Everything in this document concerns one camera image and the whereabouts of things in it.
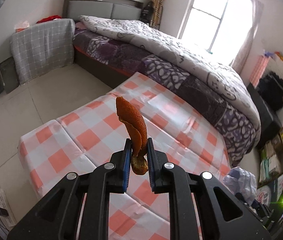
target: hanging clothing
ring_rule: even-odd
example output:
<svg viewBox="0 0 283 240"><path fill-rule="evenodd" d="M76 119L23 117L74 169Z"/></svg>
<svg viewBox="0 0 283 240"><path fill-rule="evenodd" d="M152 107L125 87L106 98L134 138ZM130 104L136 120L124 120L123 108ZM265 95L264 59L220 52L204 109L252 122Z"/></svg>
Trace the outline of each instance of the hanging clothing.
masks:
<svg viewBox="0 0 283 240"><path fill-rule="evenodd" d="M150 27L155 28L160 24L160 18L163 12L164 0L151 0L153 2L154 13L150 21Z"/></svg>

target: silver screw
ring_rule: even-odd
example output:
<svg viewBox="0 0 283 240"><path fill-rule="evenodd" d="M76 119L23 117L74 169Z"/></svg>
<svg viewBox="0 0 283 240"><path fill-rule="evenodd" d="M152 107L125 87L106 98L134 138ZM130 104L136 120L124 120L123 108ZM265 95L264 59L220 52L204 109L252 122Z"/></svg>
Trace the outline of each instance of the silver screw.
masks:
<svg viewBox="0 0 283 240"><path fill-rule="evenodd" d="M211 179L212 178L212 174L208 171L203 172L203 178L204 179Z"/></svg>
<svg viewBox="0 0 283 240"><path fill-rule="evenodd" d="M70 172L67 174L66 178L69 180L75 179L77 177L76 173Z"/></svg>
<svg viewBox="0 0 283 240"><path fill-rule="evenodd" d="M165 163L165 164L164 164L164 167L165 167L166 169L172 169L173 167L175 167L175 165L174 165L173 163Z"/></svg>
<svg viewBox="0 0 283 240"><path fill-rule="evenodd" d="M114 167L115 167L115 165L113 163L106 163L104 165L104 168L107 169L107 170L111 170Z"/></svg>

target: gray plaid cloth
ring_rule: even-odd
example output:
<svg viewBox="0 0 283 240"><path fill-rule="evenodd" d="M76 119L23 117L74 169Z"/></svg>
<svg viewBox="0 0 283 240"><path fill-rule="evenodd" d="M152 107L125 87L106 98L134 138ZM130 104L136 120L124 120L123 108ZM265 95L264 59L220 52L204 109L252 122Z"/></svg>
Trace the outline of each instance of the gray plaid cloth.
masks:
<svg viewBox="0 0 283 240"><path fill-rule="evenodd" d="M21 84L74 62L75 23L60 19L14 33L10 47Z"/></svg>

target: purple floral blanket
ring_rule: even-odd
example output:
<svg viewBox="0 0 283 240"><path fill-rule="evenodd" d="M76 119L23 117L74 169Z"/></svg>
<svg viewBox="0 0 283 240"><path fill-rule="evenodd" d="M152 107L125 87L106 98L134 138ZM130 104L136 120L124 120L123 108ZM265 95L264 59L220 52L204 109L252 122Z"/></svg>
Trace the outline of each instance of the purple floral blanket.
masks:
<svg viewBox="0 0 283 240"><path fill-rule="evenodd" d="M142 48L86 29L75 30L73 44L88 56L129 75L146 75L189 103L224 137L233 166L253 147L256 130L251 121L184 69Z"/></svg>

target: plastic bag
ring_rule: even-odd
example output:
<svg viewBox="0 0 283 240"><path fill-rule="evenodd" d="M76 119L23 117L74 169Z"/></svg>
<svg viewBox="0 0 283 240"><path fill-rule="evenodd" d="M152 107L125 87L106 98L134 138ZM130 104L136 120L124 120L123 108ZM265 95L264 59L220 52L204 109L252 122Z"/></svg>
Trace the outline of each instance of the plastic bag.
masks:
<svg viewBox="0 0 283 240"><path fill-rule="evenodd" d="M241 193L248 205L251 205L257 196L255 175L240 167L232 168L224 177L223 182L232 194Z"/></svg>

